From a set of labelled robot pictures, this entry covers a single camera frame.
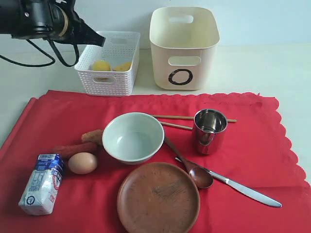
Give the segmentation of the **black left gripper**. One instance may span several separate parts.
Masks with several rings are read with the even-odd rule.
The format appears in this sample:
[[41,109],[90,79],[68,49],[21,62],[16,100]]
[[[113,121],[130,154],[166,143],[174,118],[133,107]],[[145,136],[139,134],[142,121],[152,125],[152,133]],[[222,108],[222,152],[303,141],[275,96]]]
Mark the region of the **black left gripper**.
[[11,36],[61,44],[103,47],[105,37],[91,29],[74,11],[74,0],[12,0]]

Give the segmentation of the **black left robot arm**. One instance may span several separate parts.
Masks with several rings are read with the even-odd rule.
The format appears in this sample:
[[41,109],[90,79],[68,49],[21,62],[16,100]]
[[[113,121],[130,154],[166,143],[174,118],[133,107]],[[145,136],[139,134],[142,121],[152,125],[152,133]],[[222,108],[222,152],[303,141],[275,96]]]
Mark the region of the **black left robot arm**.
[[74,10],[74,0],[2,0],[0,33],[14,39],[44,39],[60,44],[102,47],[105,37]]

